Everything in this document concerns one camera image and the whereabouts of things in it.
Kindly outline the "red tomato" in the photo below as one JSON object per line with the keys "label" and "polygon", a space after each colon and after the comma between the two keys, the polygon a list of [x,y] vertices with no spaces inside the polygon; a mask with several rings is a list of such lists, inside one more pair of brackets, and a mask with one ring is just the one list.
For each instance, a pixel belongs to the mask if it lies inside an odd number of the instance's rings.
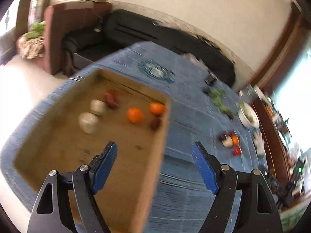
{"label": "red tomato", "polygon": [[242,151],[241,151],[241,148],[239,146],[234,147],[234,149],[232,151],[232,154],[234,156],[239,156],[239,155],[241,155],[241,153],[242,153]]}

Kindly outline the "beige lotus root back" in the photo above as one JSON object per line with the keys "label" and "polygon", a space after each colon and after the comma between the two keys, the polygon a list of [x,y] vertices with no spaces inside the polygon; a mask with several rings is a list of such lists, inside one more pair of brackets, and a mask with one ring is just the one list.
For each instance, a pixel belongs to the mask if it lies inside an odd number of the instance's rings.
{"label": "beige lotus root back", "polygon": [[233,147],[233,141],[232,138],[230,136],[226,137],[226,139],[224,139],[222,141],[222,144],[225,148],[231,148]]}

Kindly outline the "beige lotus root piece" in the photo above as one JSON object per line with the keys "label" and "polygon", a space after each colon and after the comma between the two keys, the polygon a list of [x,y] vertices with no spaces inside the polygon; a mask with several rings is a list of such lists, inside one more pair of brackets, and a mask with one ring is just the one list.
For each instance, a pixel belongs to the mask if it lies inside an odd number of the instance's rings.
{"label": "beige lotus root piece", "polygon": [[92,134],[96,131],[99,118],[90,112],[84,112],[79,115],[79,126],[87,134]]}

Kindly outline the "beige lotus root chunk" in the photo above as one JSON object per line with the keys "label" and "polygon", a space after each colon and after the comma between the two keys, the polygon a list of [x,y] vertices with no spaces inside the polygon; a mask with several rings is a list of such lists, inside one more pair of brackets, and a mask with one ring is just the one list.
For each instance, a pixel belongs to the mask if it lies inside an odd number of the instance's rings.
{"label": "beige lotus root chunk", "polygon": [[105,102],[98,99],[92,99],[90,102],[90,112],[94,115],[103,116],[106,112]]}

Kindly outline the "large red jujube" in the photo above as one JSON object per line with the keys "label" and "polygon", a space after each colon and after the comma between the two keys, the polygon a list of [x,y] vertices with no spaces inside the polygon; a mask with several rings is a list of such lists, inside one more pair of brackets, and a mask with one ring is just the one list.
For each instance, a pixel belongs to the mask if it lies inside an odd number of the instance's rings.
{"label": "large red jujube", "polygon": [[105,103],[106,105],[111,108],[111,109],[116,109],[119,107],[119,102],[118,102],[118,92],[113,89],[108,89],[105,91]]}

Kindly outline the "small orange tangerine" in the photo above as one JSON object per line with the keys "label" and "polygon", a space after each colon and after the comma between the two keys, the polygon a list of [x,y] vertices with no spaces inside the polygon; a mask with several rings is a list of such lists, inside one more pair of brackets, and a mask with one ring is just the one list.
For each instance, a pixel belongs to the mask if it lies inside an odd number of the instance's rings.
{"label": "small orange tangerine", "polygon": [[162,103],[152,102],[150,103],[150,113],[155,116],[161,116],[166,110],[166,107]]}

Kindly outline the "small dark red jujube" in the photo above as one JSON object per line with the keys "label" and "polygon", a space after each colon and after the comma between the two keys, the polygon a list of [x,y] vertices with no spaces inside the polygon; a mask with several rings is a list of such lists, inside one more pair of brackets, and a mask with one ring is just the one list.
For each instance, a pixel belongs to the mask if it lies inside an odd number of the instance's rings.
{"label": "small dark red jujube", "polygon": [[235,132],[234,130],[231,130],[231,131],[229,132],[229,135],[230,135],[230,136],[237,136],[237,134],[236,134],[236,132]]}

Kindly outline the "wooden window counter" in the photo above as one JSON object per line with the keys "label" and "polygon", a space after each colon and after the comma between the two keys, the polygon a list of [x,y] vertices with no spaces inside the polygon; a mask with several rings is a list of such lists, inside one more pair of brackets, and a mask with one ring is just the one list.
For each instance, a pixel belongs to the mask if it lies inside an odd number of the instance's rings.
{"label": "wooden window counter", "polygon": [[289,182],[294,165],[298,159],[308,162],[308,157],[299,148],[289,132],[286,122],[280,113],[273,109],[271,100],[255,85],[257,98],[253,101],[259,118],[259,129],[265,141],[265,152],[268,170],[282,185]]}

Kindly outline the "white bowl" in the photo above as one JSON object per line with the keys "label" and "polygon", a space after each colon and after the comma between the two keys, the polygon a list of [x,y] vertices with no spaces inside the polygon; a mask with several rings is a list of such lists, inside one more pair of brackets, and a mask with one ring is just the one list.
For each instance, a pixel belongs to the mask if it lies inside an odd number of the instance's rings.
{"label": "white bowl", "polygon": [[240,102],[238,106],[238,117],[242,125],[246,128],[259,128],[259,118],[254,109],[245,102]]}

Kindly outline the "leaves in bowl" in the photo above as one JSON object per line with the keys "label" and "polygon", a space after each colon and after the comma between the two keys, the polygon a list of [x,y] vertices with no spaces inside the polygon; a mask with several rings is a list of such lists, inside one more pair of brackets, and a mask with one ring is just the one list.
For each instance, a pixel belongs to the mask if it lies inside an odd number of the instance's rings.
{"label": "leaves in bowl", "polygon": [[249,105],[243,105],[241,107],[242,112],[244,113],[246,119],[251,123],[254,124],[255,123],[255,118],[253,115],[253,110]]}

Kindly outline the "cardboard box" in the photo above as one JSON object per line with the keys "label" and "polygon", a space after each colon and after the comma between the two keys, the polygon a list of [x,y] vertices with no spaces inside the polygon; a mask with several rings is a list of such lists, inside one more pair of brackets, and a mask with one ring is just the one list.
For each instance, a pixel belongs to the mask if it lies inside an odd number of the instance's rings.
{"label": "cardboard box", "polygon": [[[92,99],[103,99],[108,89],[118,92],[119,107],[107,109],[99,117],[96,131],[86,134],[79,126],[79,115],[90,110]],[[166,107],[158,116],[161,125],[157,130],[150,127],[156,117],[150,113],[152,102]],[[20,200],[31,209],[50,170],[76,170],[89,163],[108,142],[115,142],[116,161],[95,199],[113,232],[143,232],[159,179],[170,106],[169,97],[159,90],[111,70],[102,68],[80,75],[35,124],[16,155]],[[133,124],[127,119],[131,107],[144,113],[142,123]]]}

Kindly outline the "blue plaid tablecloth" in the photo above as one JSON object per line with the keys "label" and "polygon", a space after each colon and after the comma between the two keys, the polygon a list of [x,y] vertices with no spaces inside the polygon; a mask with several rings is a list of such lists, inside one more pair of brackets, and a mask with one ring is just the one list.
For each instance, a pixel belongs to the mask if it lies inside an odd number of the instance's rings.
{"label": "blue plaid tablecloth", "polygon": [[[203,93],[208,72],[153,42],[136,43],[90,64],[42,100],[12,133],[2,150],[1,170],[6,181],[19,198],[14,160],[21,145],[71,81],[102,68],[150,85],[171,102],[159,179],[143,232],[198,232],[214,195],[204,186],[193,161],[192,144],[201,142],[208,153],[237,171],[250,172],[266,161],[257,156],[252,130],[244,128],[238,117],[230,120]],[[231,130],[237,136],[231,136],[233,147],[225,148],[218,136]],[[236,146],[242,151],[239,156],[232,154]]]}

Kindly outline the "green leafy vegetable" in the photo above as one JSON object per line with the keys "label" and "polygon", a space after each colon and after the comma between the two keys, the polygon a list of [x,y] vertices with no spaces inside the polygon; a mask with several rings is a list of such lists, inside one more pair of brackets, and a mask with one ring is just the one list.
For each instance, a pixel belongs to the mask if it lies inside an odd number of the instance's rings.
{"label": "green leafy vegetable", "polygon": [[210,87],[205,87],[203,89],[203,92],[211,98],[212,103],[218,107],[221,113],[226,115],[230,120],[234,119],[234,114],[232,110],[222,103],[222,99],[226,95],[224,90],[217,90]]}

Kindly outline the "black sofa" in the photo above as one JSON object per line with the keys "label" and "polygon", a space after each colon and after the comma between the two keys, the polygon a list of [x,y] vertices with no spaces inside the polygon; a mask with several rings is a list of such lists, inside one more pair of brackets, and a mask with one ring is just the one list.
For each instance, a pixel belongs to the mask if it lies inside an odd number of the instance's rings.
{"label": "black sofa", "polygon": [[65,34],[63,73],[70,77],[90,63],[142,41],[151,41],[182,56],[190,54],[229,87],[236,81],[233,62],[206,37],[162,26],[155,19],[127,10],[103,16],[95,27]]}

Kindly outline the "brown wooden cabinet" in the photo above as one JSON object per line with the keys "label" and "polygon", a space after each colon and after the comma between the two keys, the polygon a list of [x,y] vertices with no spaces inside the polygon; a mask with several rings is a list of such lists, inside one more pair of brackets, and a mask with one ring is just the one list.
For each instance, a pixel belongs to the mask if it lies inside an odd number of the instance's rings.
{"label": "brown wooden cabinet", "polygon": [[43,70],[54,75],[61,70],[62,39],[72,31],[95,26],[100,17],[111,12],[109,2],[68,1],[45,9]]}

